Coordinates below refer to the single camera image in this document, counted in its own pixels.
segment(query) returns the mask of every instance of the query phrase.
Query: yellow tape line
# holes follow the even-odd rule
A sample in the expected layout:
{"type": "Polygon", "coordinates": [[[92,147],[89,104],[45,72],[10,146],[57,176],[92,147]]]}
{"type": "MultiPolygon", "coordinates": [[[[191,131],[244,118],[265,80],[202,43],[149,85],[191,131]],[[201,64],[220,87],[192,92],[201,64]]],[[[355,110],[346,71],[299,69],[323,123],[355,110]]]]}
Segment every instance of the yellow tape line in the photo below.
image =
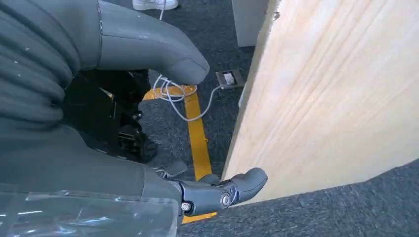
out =
{"type": "MultiPolygon", "coordinates": [[[[194,86],[182,86],[186,93],[192,92],[194,86]]],[[[156,93],[161,95],[160,88],[156,88],[156,93]]],[[[169,93],[171,95],[181,95],[182,91],[174,86],[169,87],[169,93]]],[[[155,93],[150,90],[144,96],[143,100],[157,99],[155,93]]],[[[185,97],[185,110],[186,117],[188,119],[195,118],[201,114],[201,108],[199,106],[199,99],[196,93],[185,97]]],[[[204,124],[202,119],[198,119],[192,122],[188,122],[189,139],[191,142],[192,160],[194,162],[194,171],[196,180],[201,179],[207,174],[211,174],[211,162],[210,156],[208,155],[207,138],[205,137],[204,124]]],[[[191,223],[195,221],[204,220],[216,216],[217,213],[210,213],[201,216],[185,216],[182,224],[191,223]]]]}

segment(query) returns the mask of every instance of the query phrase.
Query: electrical socket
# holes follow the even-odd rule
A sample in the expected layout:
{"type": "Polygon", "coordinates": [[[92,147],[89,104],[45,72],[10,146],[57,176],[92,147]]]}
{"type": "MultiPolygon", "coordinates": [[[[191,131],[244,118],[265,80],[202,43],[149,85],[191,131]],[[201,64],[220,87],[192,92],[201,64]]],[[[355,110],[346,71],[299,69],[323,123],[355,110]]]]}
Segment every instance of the electrical socket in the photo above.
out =
{"type": "Polygon", "coordinates": [[[216,72],[215,74],[223,90],[245,86],[242,74],[238,69],[216,72]]]}

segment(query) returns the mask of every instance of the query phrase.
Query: sneaker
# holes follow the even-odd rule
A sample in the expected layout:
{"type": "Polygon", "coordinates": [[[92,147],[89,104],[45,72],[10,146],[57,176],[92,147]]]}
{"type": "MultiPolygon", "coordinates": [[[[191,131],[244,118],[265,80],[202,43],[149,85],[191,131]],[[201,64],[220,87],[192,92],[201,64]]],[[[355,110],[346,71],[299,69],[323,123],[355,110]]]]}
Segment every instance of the sneaker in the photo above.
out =
{"type": "MultiPolygon", "coordinates": [[[[165,0],[132,0],[132,5],[137,11],[143,11],[148,9],[159,9],[163,10],[165,0]]],[[[166,0],[165,10],[177,8],[179,0],[166,0]]]]}

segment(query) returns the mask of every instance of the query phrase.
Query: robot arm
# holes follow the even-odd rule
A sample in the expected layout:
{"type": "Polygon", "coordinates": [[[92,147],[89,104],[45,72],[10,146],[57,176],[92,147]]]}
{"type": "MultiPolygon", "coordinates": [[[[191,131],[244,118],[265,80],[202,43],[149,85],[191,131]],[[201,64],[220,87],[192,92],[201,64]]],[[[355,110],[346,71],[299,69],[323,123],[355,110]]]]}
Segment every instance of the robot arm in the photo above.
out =
{"type": "Polygon", "coordinates": [[[0,28],[0,183],[20,192],[168,198],[182,207],[179,216],[227,208],[265,184],[259,169],[213,185],[166,180],[88,148],[60,123],[64,88],[82,69],[152,68],[200,83],[208,64],[175,27],[102,1],[0,0],[0,28]]]}
{"type": "MultiPolygon", "coordinates": [[[[178,84],[199,84],[210,70],[183,32],[140,12],[101,0],[28,2],[47,11],[65,31],[81,69],[153,69],[178,84]]],[[[26,4],[14,3],[20,9],[26,4]]]]}

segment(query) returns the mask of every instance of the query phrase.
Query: wood grain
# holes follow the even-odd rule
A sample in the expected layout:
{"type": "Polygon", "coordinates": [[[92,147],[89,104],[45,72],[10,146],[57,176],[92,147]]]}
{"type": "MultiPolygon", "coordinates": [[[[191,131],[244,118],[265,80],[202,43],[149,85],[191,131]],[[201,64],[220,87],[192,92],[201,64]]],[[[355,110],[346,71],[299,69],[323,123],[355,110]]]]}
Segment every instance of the wood grain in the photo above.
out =
{"type": "Polygon", "coordinates": [[[263,168],[269,181],[256,202],[365,181],[419,158],[419,1],[277,3],[224,178],[263,168]]]}

